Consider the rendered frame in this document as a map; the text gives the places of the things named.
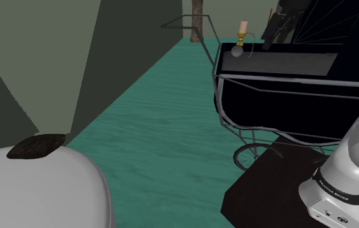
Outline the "grey round disc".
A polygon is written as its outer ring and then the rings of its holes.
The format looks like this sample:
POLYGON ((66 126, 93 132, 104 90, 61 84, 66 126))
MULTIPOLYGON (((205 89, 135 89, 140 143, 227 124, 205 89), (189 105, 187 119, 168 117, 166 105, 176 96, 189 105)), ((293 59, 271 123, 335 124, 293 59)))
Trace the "grey round disc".
POLYGON ((231 49, 230 52, 231 52, 231 55, 232 55, 233 57, 238 58, 238 57, 240 57, 240 56, 243 55, 244 50, 243 50, 243 47, 242 47, 242 46, 235 45, 235 46, 232 47, 232 49, 231 49))

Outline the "dark brown flat pad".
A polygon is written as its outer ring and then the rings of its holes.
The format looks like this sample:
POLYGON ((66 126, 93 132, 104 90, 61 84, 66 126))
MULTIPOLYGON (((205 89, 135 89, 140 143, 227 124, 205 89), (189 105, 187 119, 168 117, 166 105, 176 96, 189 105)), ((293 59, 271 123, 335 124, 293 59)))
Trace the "dark brown flat pad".
POLYGON ((39 159, 64 144, 65 134, 42 134, 28 137, 16 144, 6 155, 8 159, 39 159))

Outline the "black pram with metal frame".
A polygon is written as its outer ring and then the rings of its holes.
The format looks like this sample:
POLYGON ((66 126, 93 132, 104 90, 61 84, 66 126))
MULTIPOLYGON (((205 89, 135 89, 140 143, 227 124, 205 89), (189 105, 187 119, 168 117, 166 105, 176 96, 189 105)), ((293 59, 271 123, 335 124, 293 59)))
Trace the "black pram with metal frame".
POLYGON ((246 34, 210 58, 220 123, 243 142, 234 163, 333 151, 359 116, 359 0, 277 0, 261 41, 246 34))

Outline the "brown wooden post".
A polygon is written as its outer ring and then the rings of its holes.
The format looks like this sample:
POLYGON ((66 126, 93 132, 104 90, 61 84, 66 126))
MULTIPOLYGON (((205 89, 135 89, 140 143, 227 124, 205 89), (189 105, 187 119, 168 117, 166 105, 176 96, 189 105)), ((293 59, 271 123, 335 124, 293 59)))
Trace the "brown wooden post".
POLYGON ((202 36, 203 0, 191 0, 191 2, 192 2, 191 25, 197 28, 197 30, 191 31, 190 41, 192 43, 200 43, 203 40, 203 36, 202 36))

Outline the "white toilet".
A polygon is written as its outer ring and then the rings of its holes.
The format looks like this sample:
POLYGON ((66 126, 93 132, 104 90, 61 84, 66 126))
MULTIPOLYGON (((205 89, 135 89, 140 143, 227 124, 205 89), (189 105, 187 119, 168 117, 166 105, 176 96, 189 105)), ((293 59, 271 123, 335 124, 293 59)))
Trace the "white toilet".
POLYGON ((107 180, 64 146, 39 159, 0 148, 0 228, 117 228, 107 180))

